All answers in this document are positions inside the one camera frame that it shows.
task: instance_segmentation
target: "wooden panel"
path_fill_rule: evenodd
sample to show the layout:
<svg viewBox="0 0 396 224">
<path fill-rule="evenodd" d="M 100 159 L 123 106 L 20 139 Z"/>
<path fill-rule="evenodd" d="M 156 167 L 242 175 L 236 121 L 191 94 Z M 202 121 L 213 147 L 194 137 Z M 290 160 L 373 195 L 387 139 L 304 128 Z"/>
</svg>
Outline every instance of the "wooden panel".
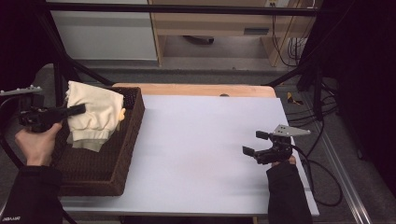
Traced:
<svg viewBox="0 0 396 224">
<path fill-rule="evenodd" d="M 195 85 L 157 83 L 116 83 L 113 87 L 139 87 L 147 95 L 207 95 L 241 97 L 276 97 L 275 91 L 267 86 L 248 85 Z"/>
</svg>

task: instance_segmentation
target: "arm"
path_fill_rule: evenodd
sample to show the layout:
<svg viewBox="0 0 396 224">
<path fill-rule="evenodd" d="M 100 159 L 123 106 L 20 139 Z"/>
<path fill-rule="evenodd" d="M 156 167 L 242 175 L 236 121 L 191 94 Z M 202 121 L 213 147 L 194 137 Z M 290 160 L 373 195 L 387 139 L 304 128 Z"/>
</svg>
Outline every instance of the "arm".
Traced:
<svg viewBox="0 0 396 224">
<path fill-rule="evenodd" d="M 48 167 L 58 123 L 44 133 L 21 130 L 15 141 L 26 157 L 9 194 L 0 223 L 62 223 L 63 209 L 58 200 L 62 174 Z"/>
<path fill-rule="evenodd" d="M 273 164 L 267 176 L 270 190 L 269 223 L 312 223 L 295 158 Z"/>
</svg>

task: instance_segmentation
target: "wooden cabinet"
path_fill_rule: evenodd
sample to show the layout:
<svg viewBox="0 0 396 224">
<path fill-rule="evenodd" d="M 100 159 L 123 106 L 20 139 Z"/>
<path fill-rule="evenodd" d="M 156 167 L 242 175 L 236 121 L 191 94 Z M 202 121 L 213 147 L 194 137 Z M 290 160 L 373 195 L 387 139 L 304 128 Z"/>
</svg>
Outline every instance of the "wooden cabinet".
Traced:
<svg viewBox="0 0 396 224">
<path fill-rule="evenodd" d="M 153 5 L 193 5 L 264 7 L 266 0 L 148 0 Z M 312 0 L 283 0 L 286 7 L 311 7 Z M 244 36 L 255 35 L 262 39 L 270 63 L 276 66 L 279 54 L 273 44 L 273 16 L 219 15 L 185 13 L 151 13 L 157 55 L 162 64 L 163 49 L 168 35 Z M 279 50 L 283 51 L 289 37 L 307 35 L 313 18 L 276 16 L 275 34 Z"/>
</svg>

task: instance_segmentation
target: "table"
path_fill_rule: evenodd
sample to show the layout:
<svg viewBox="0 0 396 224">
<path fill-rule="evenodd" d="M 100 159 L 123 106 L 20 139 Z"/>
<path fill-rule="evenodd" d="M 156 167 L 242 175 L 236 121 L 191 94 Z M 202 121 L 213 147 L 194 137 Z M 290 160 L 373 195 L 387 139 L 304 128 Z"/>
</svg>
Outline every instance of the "table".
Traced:
<svg viewBox="0 0 396 224">
<path fill-rule="evenodd" d="M 146 107 L 125 191 L 120 197 L 63 197 L 65 211 L 206 217 L 257 217 L 267 211 L 270 166 L 243 155 L 242 146 L 270 147 L 270 141 L 255 138 L 255 131 L 271 132 L 287 122 L 272 88 L 115 86 L 140 87 Z M 223 93 L 232 97 L 219 97 Z M 311 213 L 318 216 L 301 163 L 298 169 Z"/>
</svg>

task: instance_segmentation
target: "cream cloth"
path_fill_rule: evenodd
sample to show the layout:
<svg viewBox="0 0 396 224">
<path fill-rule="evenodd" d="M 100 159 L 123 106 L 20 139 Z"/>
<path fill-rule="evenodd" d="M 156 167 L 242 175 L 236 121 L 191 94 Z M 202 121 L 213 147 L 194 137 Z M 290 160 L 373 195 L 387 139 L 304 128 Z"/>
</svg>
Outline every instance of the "cream cloth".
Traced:
<svg viewBox="0 0 396 224">
<path fill-rule="evenodd" d="M 85 104 L 84 114 L 67 119 L 70 128 L 68 143 L 99 151 L 119 123 L 123 95 L 87 84 L 69 81 L 67 107 Z"/>
</svg>

